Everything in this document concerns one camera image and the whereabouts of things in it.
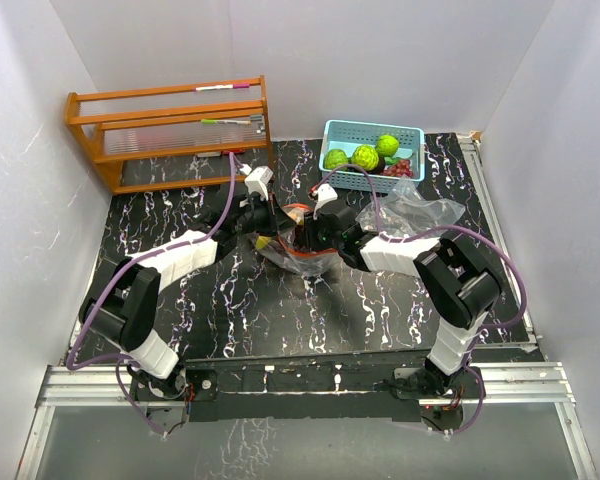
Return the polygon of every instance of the wooden rack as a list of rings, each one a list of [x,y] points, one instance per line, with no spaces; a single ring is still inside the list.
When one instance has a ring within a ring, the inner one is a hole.
[[[249,87],[195,91],[197,87],[228,84]],[[203,119],[251,123],[203,124]],[[122,169],[132,160],[264,147],[269,166],[274,166],[264,76],[86,95],[70,93],[64,122],[114,195],[229,181],[222,176],[123,186]]]

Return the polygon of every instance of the black marble table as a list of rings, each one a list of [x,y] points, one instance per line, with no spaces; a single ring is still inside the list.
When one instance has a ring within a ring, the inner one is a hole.
[[[492,238],[455,134],[426,136],[426,179],[418,187],[426,199],[450,198],[466,206],[458,224]],[[307,190],[320,179],[321,141],[275,144],[276,195],[281,204],[310,203]],[[264,151],[243,154],[245,163],[265,163]],[[132,163],[125,183],[217,175],[228,170],[220,158],[174,158]],[[184,233],[200,205],[217,187],[120,195],[109,210],[100,256],[135,253]],[[341,191],[355,208],[369,195]],[[497,256],[481,251],[500,274]],[[487,322],[502,322],[517,311],[507,288]],[[155,329],[185,359],[297,355],[356,350],[426,348],[433,345],[439,315],[422,283],[390,273],[363,273],[339,262],[319,277],[279,269],[255,253],[246,239],[222,262],[194,272],[161,295]],[[524,325],[491,331],[484,343],[528,341]],[[113,347],[89,335],[86,359]]]

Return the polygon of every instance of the red grapes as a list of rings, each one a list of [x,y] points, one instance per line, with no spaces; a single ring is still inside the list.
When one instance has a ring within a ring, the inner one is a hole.
[[[390,166],[384,172],[383,175],[387,177],[409,177],[413,178],[413,172],[411,171],[411,162],[407,158],[403,158],[395,165]]]

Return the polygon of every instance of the plastic bag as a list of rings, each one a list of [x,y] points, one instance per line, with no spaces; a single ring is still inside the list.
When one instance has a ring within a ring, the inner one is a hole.
[[[454,224],[466,210],[464,205],[446,198],[424,200],[414,182],[407,178],[400,179],[389,195],[378,201],[382,230],[396,237],[410,237],[431,227]],[[363,230],[377,230],[373,202],[364,207],[357,220]]]
[[[304,213],[311,209],[299,203],[286,205],[282,209],[302,228]],[[294,245],[296,231],[291,230],[278,237],[262,237],[257,234],[249,236],[256,251],[272,261],[280,268],[298,275],[315,277],[322,275],[335,265],[339,256],[335,250],[308,252]]]

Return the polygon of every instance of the blue basket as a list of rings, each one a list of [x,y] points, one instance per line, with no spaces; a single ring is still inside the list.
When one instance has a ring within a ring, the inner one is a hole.
[[[333,148],[340,148],[347,156],[360,145],[375,146],[380,135],[393,135],[400,142],[396,157],[411,156],[412,181],[420,183],[424,179],[424,132],[419,128],[398,127],[396,125],[379,125],[377,123],[345,122],[343,120],[329,120],[324,127],[322,149],[320,150],[320,170],[322,178],[331,170],[324,168],[324,157]],[[371,175],[378,193],[389,193],[393,186],[400,180],[384,175]],[[338,171],[329,179],[333,188],[348,188],[350,190],[363,190],[370,192],[371,187],[365,176],[358,172]]]

